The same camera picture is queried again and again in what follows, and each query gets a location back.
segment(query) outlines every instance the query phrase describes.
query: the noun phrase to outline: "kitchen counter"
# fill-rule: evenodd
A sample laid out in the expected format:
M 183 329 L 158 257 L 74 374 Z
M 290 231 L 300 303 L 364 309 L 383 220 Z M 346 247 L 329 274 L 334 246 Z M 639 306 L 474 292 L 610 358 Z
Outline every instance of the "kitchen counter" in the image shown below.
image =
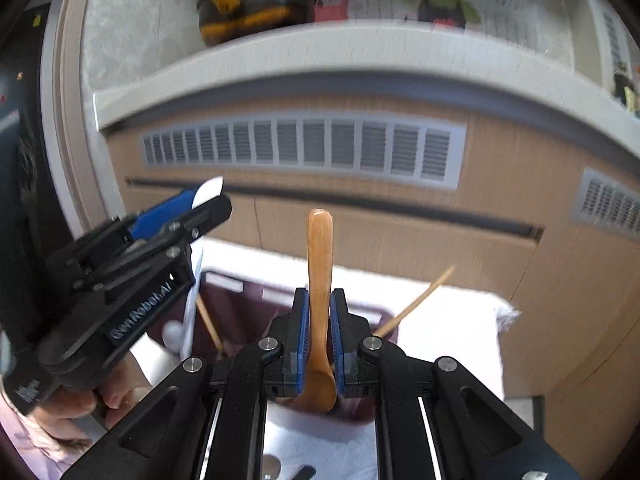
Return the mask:
M 203 51 L 96 92 L 95 126 L 109 133 L 204 104 L 319 93 L 418 98 L 485 112 L 640 174 L 640 121 L 603 88 L 505 41 L 404 22 L 306 25 Z

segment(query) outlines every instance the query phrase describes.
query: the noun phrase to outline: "person's finger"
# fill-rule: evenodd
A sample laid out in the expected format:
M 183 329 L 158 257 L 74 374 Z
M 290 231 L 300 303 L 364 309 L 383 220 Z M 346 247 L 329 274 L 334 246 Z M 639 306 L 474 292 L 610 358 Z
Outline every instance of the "person's finger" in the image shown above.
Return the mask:
M 92 392 L 70 392 L 60 388 L 33 410 L 40 427 L 61 440 L 86 440 L 87 436 L 74 424 L 73 418 L 89 415 L 96 405 Z
M 59 388 L 38 409 L 52 418 L 78 418 L 91 413 L 96 403 L 93 392 L 70 392 Z
M 131 390 L 146 387 L 149 387 L 149 382 L 133 354 L 128 352 L 101 384 L 98 392 L 109 408 L 117 410 L 124 396 Z
M 135 391 L 131 391 L 122 398 L 120 406 L 117 410 L 107 410 L 104 416 L 104 422 L 107 428 L 110 430 L 113 428 L 122 418 L 131 411 L 131 409 L 137 404 L 137 395 Z
M 33 410 L 34 416 L 40 427 L 59 440 L 88 440 L 88 437 L 80 431 L 71 418 L 55 418 L 39 408 Z

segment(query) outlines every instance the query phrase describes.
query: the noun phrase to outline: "wooden chopstick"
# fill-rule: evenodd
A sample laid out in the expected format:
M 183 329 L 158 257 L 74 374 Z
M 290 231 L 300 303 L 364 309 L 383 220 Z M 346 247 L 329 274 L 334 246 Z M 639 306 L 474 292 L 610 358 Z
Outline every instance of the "wooden chopstick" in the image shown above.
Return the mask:
M 420 305 L 431 294 L 433 294 L 433 292 L 440 285 L 442 285 L 444 282 L 446 282 L 447 279 L 449 279 L 449 277 L 453 274 L 454 270 L 456 270 L 456 266 L 455 265 L 452 265 L 452 266 L 449 267 L 449 269 L 445 270 L 437 280 L 435 280 L 434 282 L 431 282 L 431 285 L 429 285 L 429 288 L 427 290 L 425 290 L 420 296 L 418 296 L 411 305 L 409 305 L 406 309 L 404 309 L 395 318 L 390 319 L 389 321 L 387 321 L 382 327 L 377 329 L 373 333 L 373 335 L 375 335 L 377 337 L 384 337 L 387 334 L 389 334 L 389 332 L 391 332 L 395 327 L 397 327 L 405 317 L 407 317 L 409 314 L 411 314 L 418 305 Z
M 222 355 L 222 357 L 225 357 L 225 347 L 222 344 L 222 340 L 218 335 L 218 331 L 216 330 L 216 327 L 213 324 L 211 317 L 209 316 L 209 311 L 204 305 L 204 301 L 202 301 L 202 296 L 200 294 L 198 294 L 198 297 L 196 298 L 196 306 L 198 307 L 198 313 L 200 314 L 200 317 L 204 321 L 204 326 L 207 327 L 207 332 L 209 332 L 209 336 L 213 341 L 213 344 L 218 349 L 218 352 L 220 352 L 220 355 Z

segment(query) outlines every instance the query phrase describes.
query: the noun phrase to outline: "blue gripper pad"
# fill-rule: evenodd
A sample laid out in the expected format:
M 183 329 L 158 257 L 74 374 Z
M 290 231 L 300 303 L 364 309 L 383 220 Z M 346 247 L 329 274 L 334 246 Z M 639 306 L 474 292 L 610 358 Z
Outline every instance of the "blue gripper pad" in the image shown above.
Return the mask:
M 297 395 L 302 393 L 305 385 L 306 360 L 309 356 L 309 292 L 305 289 L 305 301 L 302 305 L 302 320 L 300 322 L 300 339 L 298 341 L 298 353 L 296 355 L 297 375 L 296 391 Z
M 282 360 L 282 384 L 284 397 L 295 397 L 302 393 L 305 384 L 306 360 L 309 354 L 309 293 L 306 288 L 299 287 L 293 297 L 291 314 L 284 329 L 284 352 Z M 285 317 L 273 320 L 271 328 Z
M 198 188 L 185 189 L 175 196 L 140 213 L 138 219 L 129 228 L 134 240 L 149 239 L 158 234 L 160 228 L 172 219 L 191 209 Z
M 344 349 L 342 348 L 342 337 L 340 334 L 340 322 L 338 320 L 338 309 L 335 303 L 335 291 L 329 298 L 330 322 L 331 322 L 331 342 L 334 348 L 334 375 L 335 386 L 339 395 L 344 395 Z

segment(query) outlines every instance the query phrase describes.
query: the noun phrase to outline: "air vent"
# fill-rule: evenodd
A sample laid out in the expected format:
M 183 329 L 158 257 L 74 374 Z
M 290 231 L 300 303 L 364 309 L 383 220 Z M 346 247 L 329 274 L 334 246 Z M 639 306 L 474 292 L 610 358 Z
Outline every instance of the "air vent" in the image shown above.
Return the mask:
M 174 150 L 171 147 L 171 134 L 169 132 L 162 134 L 162 152 L 164 153 L 164 161 L 171 164 L 174 161 Z
M 216 160 L 216 154 L 213 151 L 213 140 L 211 139 L 211 128 L 208 126 L 198 130 L 198 138 L 200 139 L 200 150 L 202 151 L 202 160 L 204 162 L 213 162 Z
M 218 162 L 231 162 L 231 143 L 229 142 L 228 124 L 216 124 L 216 147 L 218 149 Z
M 255 161 L 261 163 L 273 162 L 273 147 L 271 145 L 271 121 L 255 121 Z
M 324 121 L 302 121 L 305 164 L 324 164 Z
M 353 121 L 331 122 L 331 165 L 344 168 L 353 167 L 354 134 L 356 123 Z
M 444 178 L 449 156 L 449 133 L 427 130 L 424 135 L 422 176 Z
M 171 137 L 174 142 L 175 161 L 183 164 L 186 162 L 186 157 L 184 155 L 184 138 L 182 137 L 182 132 L 173 132 Z
M 573 218 L 640 239 L 640 194 L 599 171 L 586 168 Z
M 465 135 L 464 124 L 415 116 L 274 113 L 215 118 L 143 134 L 142 157 L 147 166 L 295 169 L 455 189 Z M 626 221 L 634 213 L 614 192 L 593 203 L 593 214 L 608 217 L 612 210 L 620 210 Z
M 236 160 L 238 162 L 251 162 L 249 123 L 234 123 L 234 145 L 236 146 Z
M 298 133 L 296 121 L 278 121 L 278 154 L 281 164 L 298 163 Z
M 396 126 L 394 147 L 391 152 L 391 173 L 414 174 L 418 152 L 418 128 Z

